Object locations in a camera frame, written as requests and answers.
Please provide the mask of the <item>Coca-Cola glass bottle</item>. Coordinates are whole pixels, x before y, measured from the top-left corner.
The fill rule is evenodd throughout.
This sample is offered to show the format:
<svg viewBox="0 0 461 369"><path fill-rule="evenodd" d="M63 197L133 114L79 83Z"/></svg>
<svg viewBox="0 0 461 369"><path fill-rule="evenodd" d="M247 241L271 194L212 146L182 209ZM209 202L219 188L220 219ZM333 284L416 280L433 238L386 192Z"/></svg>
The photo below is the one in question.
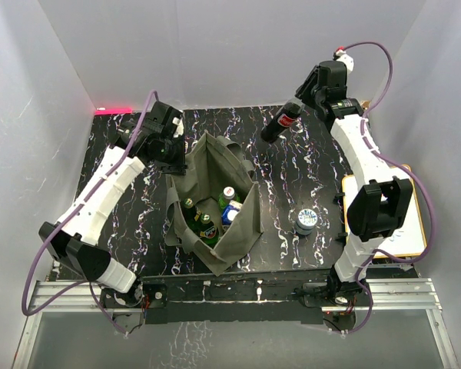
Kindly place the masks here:
<svg viewBox="0 0 461 369"><path fill-rule="evenodd" d="M303 111L299 101L289 100L261 130L260 137L267 143L274 143L283 131L295 125Z"/></svg>

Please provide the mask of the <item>green Sprite plastic bottle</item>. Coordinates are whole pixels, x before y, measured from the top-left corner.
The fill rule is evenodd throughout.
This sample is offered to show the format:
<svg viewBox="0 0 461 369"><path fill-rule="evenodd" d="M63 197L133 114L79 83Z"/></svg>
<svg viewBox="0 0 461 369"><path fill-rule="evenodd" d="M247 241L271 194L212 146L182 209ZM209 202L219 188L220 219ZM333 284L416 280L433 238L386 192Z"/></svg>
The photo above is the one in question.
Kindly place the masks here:
<svg viewBox="0 0 461 369"><path fill-rule="evenodd" d="M220 212L223 213L224 209L233 201L236 197L236 191L233 187L227 186L224 190L220 193L218 198L218 204Z"/></svg>

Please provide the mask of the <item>grey-green canvas bag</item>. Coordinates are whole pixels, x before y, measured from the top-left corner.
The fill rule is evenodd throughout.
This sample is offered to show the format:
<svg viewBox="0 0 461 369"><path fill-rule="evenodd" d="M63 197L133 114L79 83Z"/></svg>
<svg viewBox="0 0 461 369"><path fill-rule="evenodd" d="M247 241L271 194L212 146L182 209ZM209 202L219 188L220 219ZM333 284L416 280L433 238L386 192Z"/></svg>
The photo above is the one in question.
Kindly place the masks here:
<svg viewBox="0 0 461 369"><path fill-rule="evenodd" d="M246 256L263 233L254 164L244 157L239 144L208 132L185 158L184 175L165 176L168 230L164 242L168 247L180 247L187 254L195 254L219 276ZM228 228L223 229L219 196L226 187L236 191L242 207ZM181 202L187 198L211 217L219 236L215 245L206 244L184 219Z"/></svg>

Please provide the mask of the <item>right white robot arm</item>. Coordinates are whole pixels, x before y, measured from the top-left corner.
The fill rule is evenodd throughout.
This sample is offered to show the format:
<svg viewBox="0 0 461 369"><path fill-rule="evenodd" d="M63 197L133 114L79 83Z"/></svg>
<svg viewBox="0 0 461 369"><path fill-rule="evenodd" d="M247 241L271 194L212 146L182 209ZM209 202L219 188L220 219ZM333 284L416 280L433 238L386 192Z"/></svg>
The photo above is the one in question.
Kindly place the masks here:
<svg viewBox="0 0 461 369"><path fill-rule="evenodd" d="M382 242L403 226L413 193L410 180L394 176L367 146L366 118L360 103L347 97L347 74L343 62L322 61L295 94L329 129L357 182L357 195L347 209L350 233L323 289L338 305L361 291L365 267Z"/></svg>

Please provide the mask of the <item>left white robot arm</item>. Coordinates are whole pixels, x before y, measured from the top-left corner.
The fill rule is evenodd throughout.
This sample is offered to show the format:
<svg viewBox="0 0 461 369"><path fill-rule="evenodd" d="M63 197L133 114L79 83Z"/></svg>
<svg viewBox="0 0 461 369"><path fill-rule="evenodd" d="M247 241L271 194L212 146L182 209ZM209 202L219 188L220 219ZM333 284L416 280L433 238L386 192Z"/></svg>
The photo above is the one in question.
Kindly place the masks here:
<svg viewBox="0 0 461 369"><path fill-rule="evenodd" d="M98 247L109 215L133 180L155 163L165 174L183 174L183 113L161 101L138 121L119 125L101 163L72 206L54 223L45 222L39 236L60 265L114 291L128 307L139 304L143 287L137 275Z"/></svg>

